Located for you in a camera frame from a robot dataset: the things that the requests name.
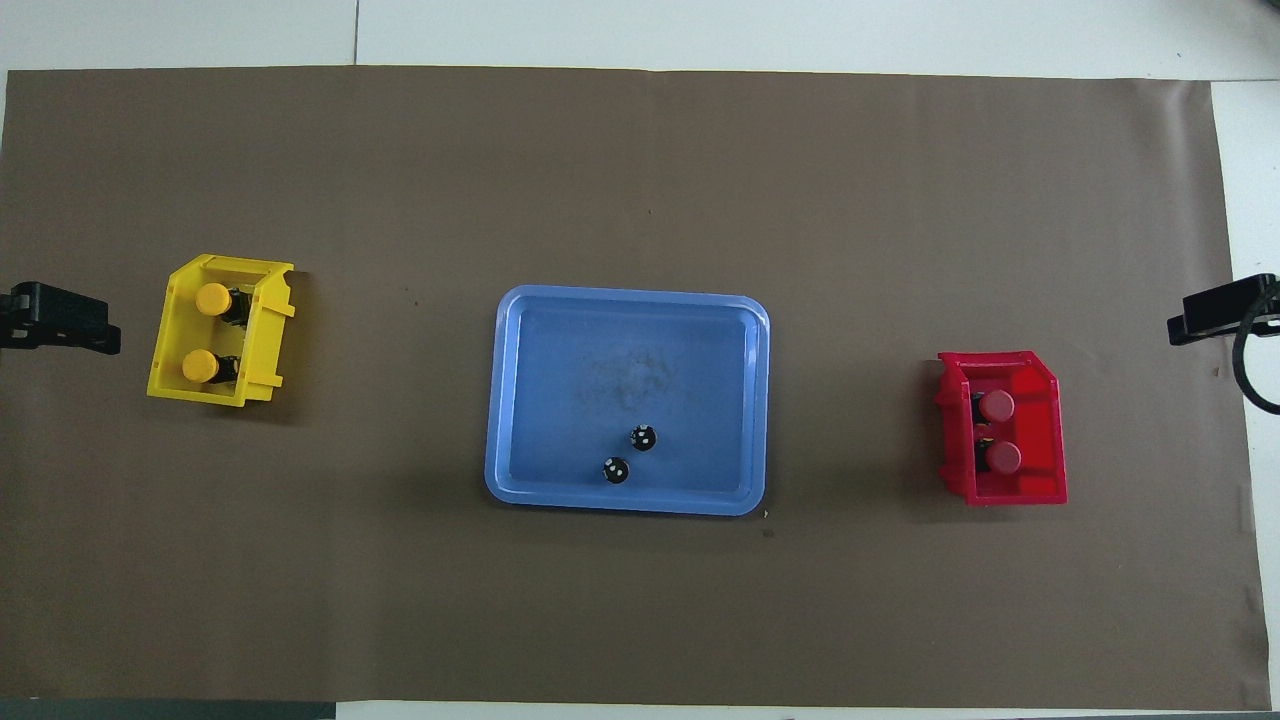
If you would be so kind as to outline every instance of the brown mat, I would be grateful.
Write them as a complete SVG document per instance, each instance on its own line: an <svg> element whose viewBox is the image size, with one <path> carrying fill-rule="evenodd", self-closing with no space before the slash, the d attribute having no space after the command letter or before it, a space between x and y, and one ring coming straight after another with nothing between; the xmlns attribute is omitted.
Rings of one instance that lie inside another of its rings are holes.
<svg viewBox="0 0 1280 720"><path fill-rule="evenodd" d="M1203 83L13 73L4 282L125 348L4 354L0 694L1266 707L1239 392L1165 340L1217 161ZM198 252L302 270L270 404L145 396ZM492 500L518 283L763 302L760 510ZM1071 502L966 507L929 360L1018 348Z"/></svg>

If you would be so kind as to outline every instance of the black ball with white dots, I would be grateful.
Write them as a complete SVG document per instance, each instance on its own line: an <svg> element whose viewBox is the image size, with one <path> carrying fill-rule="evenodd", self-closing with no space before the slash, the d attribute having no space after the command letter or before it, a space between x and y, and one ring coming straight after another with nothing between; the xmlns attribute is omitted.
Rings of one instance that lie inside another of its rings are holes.
<svg viewBox="0 0 1280 720"><path fill-rule="evenodd" d="M639 450L640 452L646 452L653 450L653 446L658 445L658 433L654 432L649 425L636 425L631 430L631 447Z"/></svg>
<svg viewBox="0 0 1280 720"><path fill-rule="evenodd" d="M627 479L631 474L631 468L627 466L627 461L621 457L609 457L604 461L604 479L611 483L621 483Z"/></svg>

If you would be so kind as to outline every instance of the plastic tray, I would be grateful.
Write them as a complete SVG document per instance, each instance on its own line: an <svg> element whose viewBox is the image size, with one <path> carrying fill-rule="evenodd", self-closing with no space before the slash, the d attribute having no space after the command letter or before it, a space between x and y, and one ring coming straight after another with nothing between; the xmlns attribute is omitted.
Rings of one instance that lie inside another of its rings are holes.
<svg viewBox="0 0 1280 720"><path fill-rule="evenodd" d="M749 297L521 286L502 299L485 482L499 500L703 515L764 495L769 316ZM652 425L648 452L631 429ZM630 475L604 478L622 457Z"/></svg>

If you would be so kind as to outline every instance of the white floor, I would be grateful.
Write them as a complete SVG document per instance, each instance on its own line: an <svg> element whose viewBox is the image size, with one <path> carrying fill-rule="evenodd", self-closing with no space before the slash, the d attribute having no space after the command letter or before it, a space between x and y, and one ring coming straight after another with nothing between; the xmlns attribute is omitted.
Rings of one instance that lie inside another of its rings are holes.
<svg viewBox="0 0 1280 720"><path fill-rule="evenodd" d="M1215 81L1234 272L1280 272L1280 82L1268 82L1280 81L1280 10L1261 0L0 0L0 70L352 63ZM1280 352L1251 345L1251 377L1265 396L1280 397ZM1245 418L1267 625L1280 647L1280 419L1253 407ZM343 720L1080 715L398 702L343 703L338 712Z"/></svg>

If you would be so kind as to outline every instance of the bottle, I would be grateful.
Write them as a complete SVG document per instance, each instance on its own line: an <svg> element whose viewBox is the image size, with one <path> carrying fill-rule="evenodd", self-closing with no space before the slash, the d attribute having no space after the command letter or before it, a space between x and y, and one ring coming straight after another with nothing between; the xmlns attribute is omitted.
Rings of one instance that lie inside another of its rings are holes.
<svg viewBox="0 0 1280 720"><path fill-rule="evenodd" d="M182 359L182 375L193 383L233 383L239 377L239 357L192 350Z"/></svg>
<svg viewBox="0 0 1280 720"><path fill-rule="evenodd" d="M229 325L247 325L252 304L252 293L228 288L223 283L205 283L196 291L196 309L202 315L219 318Z"/></svg>

